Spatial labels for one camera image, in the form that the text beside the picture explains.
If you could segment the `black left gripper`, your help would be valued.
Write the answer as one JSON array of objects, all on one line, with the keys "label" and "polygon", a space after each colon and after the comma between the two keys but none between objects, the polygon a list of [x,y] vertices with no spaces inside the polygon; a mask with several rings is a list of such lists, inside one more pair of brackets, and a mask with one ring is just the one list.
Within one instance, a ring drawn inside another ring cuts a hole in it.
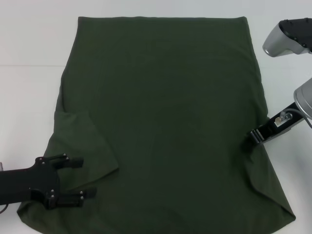
[{"label": "black left gripper", "polygon": [[82,207],[86,199],[94,198],[96,188],[60,193],[58,170],[81,168],[84,159],[70,158],[66,153],[38,157],[26,169],[0,172],[0,204],[8,205],[26,201],[41,203],[46,209]]}]

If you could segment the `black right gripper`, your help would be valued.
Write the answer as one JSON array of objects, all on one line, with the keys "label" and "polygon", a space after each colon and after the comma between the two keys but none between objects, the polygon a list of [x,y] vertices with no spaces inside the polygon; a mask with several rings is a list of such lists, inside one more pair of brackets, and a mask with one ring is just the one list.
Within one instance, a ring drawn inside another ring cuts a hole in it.
[{"label": "black right gripper", "polygon": [[286,133],[303,120],[307,121],[307,117],[299,110],[294,102],[270,118],[264,125],[259,126],[258,129],[251,130],[248,136],[254,145],[263,144]]}]

